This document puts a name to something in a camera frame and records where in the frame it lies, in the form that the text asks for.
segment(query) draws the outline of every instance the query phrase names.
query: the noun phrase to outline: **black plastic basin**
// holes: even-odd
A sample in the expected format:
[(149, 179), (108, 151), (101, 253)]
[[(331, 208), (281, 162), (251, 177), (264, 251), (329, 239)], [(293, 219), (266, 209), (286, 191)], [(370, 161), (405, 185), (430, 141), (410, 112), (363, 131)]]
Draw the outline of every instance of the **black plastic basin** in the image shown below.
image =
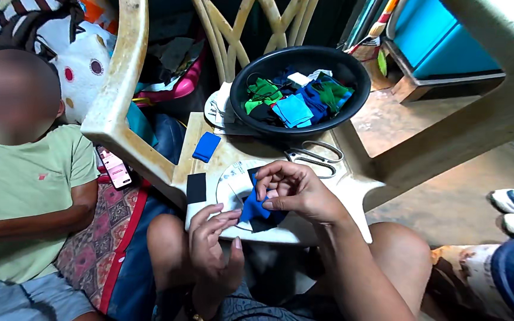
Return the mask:
[[(352, 87), (354, 93), (336, 117), (305, 128), (280, 128), (249, 117), (245, 111), (245, 103), (250, 97), (247, 92), (247, 77), (252, 73), (259, 73), (251, 77), (252, 83), (249, 84), (254, 84), (257, 77), (273, 79), (289, 65), (304, 75), (309, 75), (317, 69), (332, 70), (332, 77), (341, 84)], [(237, 117), (263, 136), (290, 138), (318, 134), (349, 120), (364, 105), (369, 93), (368, 73), (352, 56), (334, 48), (297, 46), (268, 53), (243, 68), (231, 85), (230, 100)]]

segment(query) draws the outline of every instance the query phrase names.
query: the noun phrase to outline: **concrete floor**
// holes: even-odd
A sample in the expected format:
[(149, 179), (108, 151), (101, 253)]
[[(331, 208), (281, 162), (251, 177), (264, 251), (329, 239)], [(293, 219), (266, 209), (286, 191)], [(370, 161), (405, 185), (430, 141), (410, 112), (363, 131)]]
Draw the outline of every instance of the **concrete floor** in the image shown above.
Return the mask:
[[(388, 90), (370, 94), (352, 122), (374, 157), (478, 97), (400, 105)], [(432, 246), (503, 242), (499, 215), (485, 199), (492, 190), (514, 187), (514, 141), (492, 149), (367, 213), (368, 223), (391, 221), (416, 230)]]

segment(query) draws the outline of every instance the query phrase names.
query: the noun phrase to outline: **knee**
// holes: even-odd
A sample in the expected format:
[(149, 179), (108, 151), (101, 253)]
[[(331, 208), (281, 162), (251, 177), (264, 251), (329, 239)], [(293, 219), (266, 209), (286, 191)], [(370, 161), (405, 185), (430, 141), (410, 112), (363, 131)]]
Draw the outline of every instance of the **knee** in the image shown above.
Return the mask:
[(371, 248), (374, 246), (380, 251), (395, 253), (431, 267), (430, 246), (415, 231), (393, 222), (375, 223), (369, 228), (373, 238)]
[(184, 223), (177, 216), (160, 214), (153, 218), (146, 234), (148, 250), (174, 256), (181, 254), (184, 239)]

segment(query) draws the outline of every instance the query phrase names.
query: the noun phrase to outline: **man's arm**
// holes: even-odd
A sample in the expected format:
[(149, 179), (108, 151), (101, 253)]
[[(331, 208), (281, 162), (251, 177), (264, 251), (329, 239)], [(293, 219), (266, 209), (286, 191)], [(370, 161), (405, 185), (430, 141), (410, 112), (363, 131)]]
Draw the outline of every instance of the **man's arm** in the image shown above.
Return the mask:
[(41, 239), (85, 229), (94, 218), (98, 183), (71, 188), (73, 205), (66, 210), (0, 220), (0, 239)]
[(396, 288), (376, 265), (358, 226), (348, 219), (315, 225), (334, 297), (348, 320), (415, 320)]

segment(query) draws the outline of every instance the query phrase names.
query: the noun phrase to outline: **smartphone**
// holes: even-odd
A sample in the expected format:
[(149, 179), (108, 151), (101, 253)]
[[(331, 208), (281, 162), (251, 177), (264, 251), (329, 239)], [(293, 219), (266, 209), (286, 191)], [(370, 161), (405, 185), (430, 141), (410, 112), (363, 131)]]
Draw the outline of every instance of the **smartphone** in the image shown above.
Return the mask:
[(103, 146), (97, 146), (96, 152), (100, 156), (114, 188), (119, 189), (132, 183), (130, 170), (120, 158)]

